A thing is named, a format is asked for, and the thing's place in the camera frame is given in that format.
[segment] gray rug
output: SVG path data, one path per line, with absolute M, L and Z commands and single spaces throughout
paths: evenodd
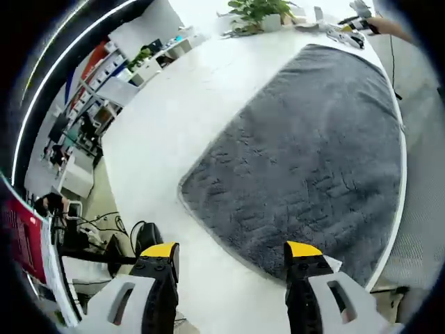
M 385 78 L 361 58 L 305 47 L 238 114 L 181 185 L 231 251 L 284 278 L 283 243 L 312 244 L 365 285 L 387 244 L 401 183 Z

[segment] white table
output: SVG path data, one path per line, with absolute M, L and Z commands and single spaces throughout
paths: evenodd
M 125 228 L 131 230 L 140 220 L 155 222 L 165 241 L 180 243 L 178 308 L 201 333 L 289 333 L 285 286 L 226 253 L 188 215 L 177 187 L 227 123 L 309 43 L 358 54 L 385 73 L 368 42 L 358 50 L 325 35 L 293 30 L 210 40 L 148 82 L 103 137 L 108 178 Z M 393 100 L 401 121 L 394 94 Z M 401 219 L 402 133 L 401 142 L 400 209 L 368 288 L 380 275 Z
M 145 61 L 131 76 L 127 77 L 126 82 L 133 81 L 137 87 L 142 88 L 150 79 L 161 72 L 162 68 L 158 64 L 157 58 L 170 54 L 173 58 L 178 59 L 180 55 L 175 51 L 177 48 L 182 49 L 184 54 L 189 52 L 193 48 L 190 43 L 190 38 L 177 41 L 155 54 L 148 61 Z

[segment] person's arm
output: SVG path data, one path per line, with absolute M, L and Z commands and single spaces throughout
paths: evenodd
M 378 32 L 381 33 L 382 35 L 384 34 L 393 35 L 401 38 L 402 40 L 407 41 L 408 43 L 414 44 L 412 36 L 407 34 L 399 24 L 392 22 L 388 19 L 385 19 L 383 17 L 370 17 L 366 20 L 368 21 L 369 24 L 375 26 Z
M 59 152 L 64 158 L 66 158 L 65 151 L 64 151 L 64 149 L 62 149 L 62 145 L 55 145 L 55 146 L 53 146 L 53 150 L 54 151 L 57 150 L 57 152 Z
M 66 154 L 65 150 L 60 150 L 60 153 L 62 153 L 65 160 L 67 160 L 67 154 Z
M 68 209 L 70 208 L 70 200 L 68 200 L 65 196 L 62 196 L 62 204 L 63 204 L 63 217 L 65 218 L 68 215 Z

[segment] led light strip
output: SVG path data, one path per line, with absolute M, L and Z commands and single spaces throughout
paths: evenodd
M 87 33 L 89 33 L 91 30 L 93 30 L 99 23 L 101 23 L 102 21 L 104 21 L 107 17 L 110 17 L 111 15 L 117 13 L 119 10 L 123 9 L 124 7 L 128 6 L 130 3 L 136 2 L 137 0 L 128 0 L 125 1 L 124 3 L 120 4 L 118 7 L 110 10 L 109 12 L 107 12 L 104 16 L 102 16 L 100 19 L 98 19 L 96 22 L 94 22 L 93 24 L 91 24 L 87 29 L 85 29 L 79 36 L 77 36 L 77 38 L 75 40 L 72 41 L 72 43 L 65 49 L 65 51 L 57 58 L 56 62 L 51 66 L 51 68 L 49 69 L 47 75 L 44 76 L 42 83 L 40 84 L 39 88 L 37 89 L 37 91 L 35 92 L 35 95 L 33 97 L 33 99 L 31 100 L 31 103 L 29 104 L 29 108 L 28 111 L 26 112 L 25 118 L 23 119 L 23 123 L 22 123 L 22 127 L 20 128 L 20 132 L 19 132 L 19 138 L 17 140 L 17 145 L 15 146 L 15 152 L 14 152 L 14 161 L 13 161 L 13 172 L 11 175 L 11 184 L 14 186 L 15 183 L 15 171 L 17 169 L 17 160 L 18 160 L 18 156 L 19 156 L 19 149 L 20 149 L 20 144 L 22 143 L 22 137 L 23 137 L 23 133 L 26 127 L 26 123 L 28 122 L 28 118 L 29 115 L 31 114 L 34 104 L 37 101 L 37 98 L 40 95 L 40 92 L 42 91 L 44 85 L 46 84 L 46 82 L 48 81 L 49 77 L 52 75 L 52 73 L 54 72 L 54 70 L 56 69 L 57 65 L 65 58 L 65 56 L 68 54 L 68 52 L 71 51 L 71 49 L 83 38 L 85 37 L 85 35 Z
M 49 42 L 44 47 L 42 54 L 40 55 L 39 59 L 37 60 L 37 63 L 35 63 L 33 70 L 31 71 L 31 75 L 29 76 L 28 82 L 26 82 L 26 86 L 25 86 L 25 89 L 24 89 L 23 95 L 22 95 L 22 102 L 25 98 L 26 91 L 28 90 L 29 84 L 31 83 L 31 80 L 35 73 L 35 70 L 37 69 L 37 66 L 39 65 L 40 61 L 42 60 L 44 54 L 47 52 L 49 46 L 56 39 L 57 35 L 62 31 L 62 29 L 66 26 L 66 24 L 72 19 L 72 17 L 75 16 L 77 14 L 77 12 L 79 12 L 87 2 L 89 2 L 89 0 L 85 0 L 72 13 L 70 13 L 70 15 L 68 15 L 68 18 L 61 24 L 61 26 L 58 27 L 58 29 L 53 34 L 53 36 L 49 39 Z
M 34 283 L 33 283 L 33 281 L 31 280 L 31 277 L 30 277 L 30 275 L 29 275 L 28 273 L 26 273 L 26 277 L 28 278 L 29 285 L 30 285 L 31 288 L 33 289 L 35 295 L 37 296 L 37 298 L 39 298 L 39 293 L 37 292 L 37 289 L 35 288 Z

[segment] red banner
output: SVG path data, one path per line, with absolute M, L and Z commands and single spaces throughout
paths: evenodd
M 14 260 L 40 282 L 46 283 L 40 241 L 42 221 L 13 193 L 3 207 L 3 216 L 10 227 Z

